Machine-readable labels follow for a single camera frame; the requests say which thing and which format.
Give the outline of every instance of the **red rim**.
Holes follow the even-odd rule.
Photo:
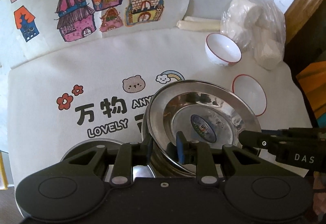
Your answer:
[[[231,40],[237,47],[238,47],[238,49],[239,49],[239,51],[240,51],[240,59],[238,60],[238,61],[227,61],[227,60],[225,60],[225,59],[222,59],[221,57],[219,57],[217,54],[215,54],[215,52],[214,51],[212,51],[211,50],[211,48],[209,47],[209,45],[208,45],[208,42],[207,42],[207,39],[208,39],[208,37],[210,36],[210,35],[213,35],[213,34],[216,34],[216,35],[221,35],[221,36],[223,36],[223,37],[226,37],[226,38],[228,38],[227,36],[224,36],[224,35],[222,35],[222,34],[219,34],[219,33],[210,33],[207,37],[206,37],[206,45],[207,45],[207,47],[209,48],[209,50],[216,56],[216,57],[218,57],[219,59],[221,59],[222,61],[225,61],[225,62],[227,62],[227,63],[233,63],[233,64],[236,64],[236,63],[238,63],[241,59],[242,59],[242,53],[241,53],[241,50],[240,50],[240,48],[238,47],[238,45],[232,40],[232,39],[230,39],[230,38],[228,38],[229,40]]]
[[[248,76],[248,77],[254,79],[254,80],[259,84],[260,88],[261,88],[261,89],[263,90],[263,92],[264,92],[265,100],[266,100],[266,106],[265,106],[265,109],[264,109],[263,113],[261,113],[261,114],[259,114],[259,115],[256,115],[256,117],[260,117],[261,115],[263,115],[263,114],[266,112],[266,109],[267,109],[267,96],[266,96],[265,90],[264,90],[263,86],[261,86],[261,84],[260,84],[260,83],[255,79],[255,78],[253,78],[252,76],[250,76],[250,75],[248,75],[248,74],[239,74],[239,75],[237,75],[237,76],[233,79],[233,82],[232,82],[232,93],[234,93],[234,83],[235,83],[235,80],[236,80],[238,77],[240,77],[240,76]]]

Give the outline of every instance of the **rainbow illustration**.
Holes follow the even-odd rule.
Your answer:
[[[171,81],[171,78],[176,79],[177,81],[184,80],[185,78],[182,76],[181,73],[176,71],[165,71],[156,76],[156,81],[160,84],[166,84]]]

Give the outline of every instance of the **screw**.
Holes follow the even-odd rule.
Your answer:
[[[201,178],[202,183],[211,185],[217,182],[217,178],[214,176],[204,176]]]
[[[124,176],[116,176],[116,177],[113,177],[111,181],[115,185],[123,185],[126,182],[128,182],[128,179],[127,179],[127,177],[124,177]]]

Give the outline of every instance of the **white tablecloth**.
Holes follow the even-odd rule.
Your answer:
[[[206,57],[206,35],[174,28],[115,36],[62,49],[12,70],[8,139],[15,186],[24,177],[59,162],[75,144],[95,137],[96,127],[111,124],[109,131],[98,137],[141,141],[135,116],[144,113],[146,98],[164,85],[157,76],[165,71],[175,71],[177,79],[183,76],[205,80],[226,88],[236,75],[249,74],[261,83],[267,95],[267,110],[258,117],[262,129],[311,127],[301,92],[285,63],[267,71],[255,63],[250,53],[245,53],[233,67],[214,65]],[[72,92],[76,84],[83,86],[82,94]],[[136,85],[134,93],[126,92],[129,84]],[[68,110],[59,110],[56,101],[64,93],[73,101]],[[120,113],[116,109],[111,117],[103,114],[101,102],[105,105],[105,98],[112,102],[112,97],[124,99],[126,113],[121,107]],[[93,110],[94,121],[89,122],[92,118],[86,115],[78,125],[80,111],[75,108],[86,104],[94,104],[86,109]],[[274,160],[265,151],[261,156]],[[304,169],[291,169],[301,175],[306,173]]]

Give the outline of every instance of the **wooden door frame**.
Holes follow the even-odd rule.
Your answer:
[[[323,0],[294,0],[285,12],[286,44],[298,33]]]

